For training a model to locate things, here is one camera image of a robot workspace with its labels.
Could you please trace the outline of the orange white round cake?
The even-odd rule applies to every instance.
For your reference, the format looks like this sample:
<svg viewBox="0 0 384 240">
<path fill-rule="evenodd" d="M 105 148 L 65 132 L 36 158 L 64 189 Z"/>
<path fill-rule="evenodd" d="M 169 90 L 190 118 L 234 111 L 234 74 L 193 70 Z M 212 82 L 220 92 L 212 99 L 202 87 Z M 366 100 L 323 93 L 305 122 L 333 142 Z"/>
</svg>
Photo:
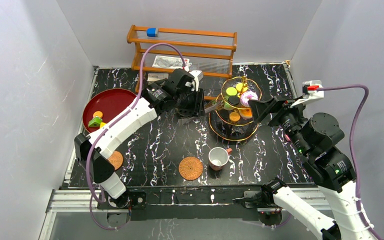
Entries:
<svg viewBox="0 0 384 240">
<path fill-rule="evenodd" d="M 252 111 L 250 108 L 246 108 L 246 109 L 239 109 L 238 110 L 239 112 L 239 115 L 243 118 L 243 119 L 252 119 L 253 118 L 253 115 L 252 115 Z"/>
</svg>

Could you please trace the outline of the pink frosted donut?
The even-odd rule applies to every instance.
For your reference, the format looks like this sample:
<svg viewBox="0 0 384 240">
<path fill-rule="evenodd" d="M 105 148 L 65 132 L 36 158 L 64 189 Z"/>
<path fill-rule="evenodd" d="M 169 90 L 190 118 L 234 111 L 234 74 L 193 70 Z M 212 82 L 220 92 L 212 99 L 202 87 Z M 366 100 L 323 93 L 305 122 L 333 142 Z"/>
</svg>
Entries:
<svg viewBox="0 0 384 240">
<path fill-rule="evenodd" d="M 241 94 L 239 100 L 240 100 L 240 104 L 244 107 L 249 107 L 249 101 L 250 100 L 258 100 L 259 99 L 259 96 L 253 92 L 253 91 L 246 91 L 244 93 Z"/>
</svg>

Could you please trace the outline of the orange round cookie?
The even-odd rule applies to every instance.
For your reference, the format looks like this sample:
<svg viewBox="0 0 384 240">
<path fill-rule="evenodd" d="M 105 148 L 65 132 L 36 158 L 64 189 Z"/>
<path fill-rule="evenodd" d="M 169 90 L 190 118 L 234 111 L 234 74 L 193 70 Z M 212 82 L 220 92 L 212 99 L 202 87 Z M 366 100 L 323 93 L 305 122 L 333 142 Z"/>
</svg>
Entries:
<svg viewBox="0 0 384 240">
<path fill-rule="evenodd" d="M 232 111 L 229 113 L 229 120 L 233 123 L 238 122 L 241 119 L 241 115 L 238 112 Z"/>
<path fill-rule="evenodd" d="M 243 93 L 248 90 L 248 87 L 244 85 L 242 82 L 239 82 L 236 84 L 235 89 L 237 90 L 238 93 Z"/>
</svg>

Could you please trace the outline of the black round cookie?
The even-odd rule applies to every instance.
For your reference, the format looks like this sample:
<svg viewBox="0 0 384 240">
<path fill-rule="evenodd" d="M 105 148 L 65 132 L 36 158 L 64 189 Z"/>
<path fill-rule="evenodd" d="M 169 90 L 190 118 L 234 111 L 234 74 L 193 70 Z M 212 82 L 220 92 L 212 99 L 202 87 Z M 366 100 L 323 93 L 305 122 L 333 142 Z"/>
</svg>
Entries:
<svg viewBox="0 0 384 240">
<path fill-rule="evenodd" d="M 221 118 L 223 118 L 225 121 L 229 120 L 230 111 L 221 109 L 218 111 Z"/>
<path fill-rule="evenodd" d="M 238 106 L 240 104 L 240 98 L 236 95 L 234 96 L 229 96 L 228 99 L 227 99 L 228 103 L 231 105 L 231 106 Z"/>
</svg>

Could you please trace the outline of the three-tier glass gold stand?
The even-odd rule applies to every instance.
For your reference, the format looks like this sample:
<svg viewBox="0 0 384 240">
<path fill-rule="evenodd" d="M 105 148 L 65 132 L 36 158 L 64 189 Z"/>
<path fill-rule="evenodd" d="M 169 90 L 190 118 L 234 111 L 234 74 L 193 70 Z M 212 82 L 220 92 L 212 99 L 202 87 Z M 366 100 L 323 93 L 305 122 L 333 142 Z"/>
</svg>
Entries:
<svg viewBox="0 0 384 240">
<path fill-rule="evenodd" d="M 247 86 L 247 91 L 252 91 L 258 95 L 258 100 L 262 97 L 262 90 L 257 85 L 257 83 L 247 78 L 246 76 L 236 76 L 230 79 L 227 79 L 221 87 L 220 93 L 215 98 L 215 100 L 224 100 L 228 102 L 229 96 L 226 94 L 226 89 L 228 87 L 235 87 L 237 83 L 243 83 Z M 242 93 L 238 93 L 237 97 L 240 98 Z M 234 110 L 229 110 L 231 112 L 238 112 L 239 109 L 247 109 L 250 107 L 245 107 L 241 105 L 233 106 Z M 220 138 L 227 141 L 244 141 L 250 138 L 258 129 L 258 124 L 254 122 L 253 118 L 251 119 L 241 119 L 238 122 L 231 122 L 230 120 L 224 120 L 219 114 L 220 110 L 215 110 L 208 113 L 208 122 L 211 130 Z"/>
</svg>

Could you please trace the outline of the green frosted donut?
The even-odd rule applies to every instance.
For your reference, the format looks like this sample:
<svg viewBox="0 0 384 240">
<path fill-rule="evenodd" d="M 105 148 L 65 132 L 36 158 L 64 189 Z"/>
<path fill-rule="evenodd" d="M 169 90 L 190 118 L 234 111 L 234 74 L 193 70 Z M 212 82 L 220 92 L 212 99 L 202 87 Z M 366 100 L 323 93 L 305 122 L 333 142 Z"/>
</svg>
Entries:
<svg viewBox="0 0 384 240">
<path fill-rule="evenodd" d="M 223 109 L 226 110 L 226 111 L 232 111 L 235 108 L 232 105 L 230 105 L 228 102 L 225 102 L 224 105 L 223 105 Z"/>
</svg>

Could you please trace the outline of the green round cookie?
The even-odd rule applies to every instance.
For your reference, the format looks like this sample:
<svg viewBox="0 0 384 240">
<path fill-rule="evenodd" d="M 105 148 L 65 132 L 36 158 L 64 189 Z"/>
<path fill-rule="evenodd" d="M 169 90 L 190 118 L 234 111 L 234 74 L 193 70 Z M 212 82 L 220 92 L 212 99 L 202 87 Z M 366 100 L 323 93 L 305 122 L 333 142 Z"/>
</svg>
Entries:
<svg viewBox="0 0 384 240">
<path fill-rule="evenodd" d="M 238 94 L 238 91 L 235 87 L 228 87 L 226 90 L 225 90 L 225 93 L 230 97 L 230 96 L 237 96 Z"/>
</svg>

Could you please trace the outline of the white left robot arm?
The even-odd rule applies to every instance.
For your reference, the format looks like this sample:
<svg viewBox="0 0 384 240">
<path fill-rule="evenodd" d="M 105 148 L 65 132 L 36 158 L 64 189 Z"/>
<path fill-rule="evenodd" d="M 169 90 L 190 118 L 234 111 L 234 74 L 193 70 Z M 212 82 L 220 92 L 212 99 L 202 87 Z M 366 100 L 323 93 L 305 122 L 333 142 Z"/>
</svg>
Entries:
<svg viewBox="0 0 384 240">
<path fill-rule="evenodd" d="M 200 88 L 200 70 L 174 69 L 168 78 L 148 84 L 129 106 L 103 128 L 74 138 L 75 157 L 86 171 L 88 185 L 99 185 L 117 208 L 129 203 L 127 188 L 109 158 L 142 126 L 164 112 L 177 110 L 184 117 L 204 114 L 205 91 Z"/>
</svg>

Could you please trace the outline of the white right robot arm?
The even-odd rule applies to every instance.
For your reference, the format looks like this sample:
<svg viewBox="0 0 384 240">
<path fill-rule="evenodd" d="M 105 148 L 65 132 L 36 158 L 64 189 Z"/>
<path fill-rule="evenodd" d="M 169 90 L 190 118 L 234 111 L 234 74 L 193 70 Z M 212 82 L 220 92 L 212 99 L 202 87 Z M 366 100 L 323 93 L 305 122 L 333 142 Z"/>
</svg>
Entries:
<svg viewBox="0 0 384 240">
<path fill-rule="evenodd" d="M 264 184 L 254 196 L 268 207 L 280 207 L 300 221 L 319 240 L 377 240 L 358 193 L 357 169 L 337 148 L 344 138 L 335 117 L 319 112 L 305 118 L 301 101 L 276 96 L 268 101 L 250 100 L 255 122 L 273 114 L 269 126 L 280 126 L 304 156 L 303 167 L 323 193 L 333 217 L 300 198 L 279 178 Z"/>
</svg>

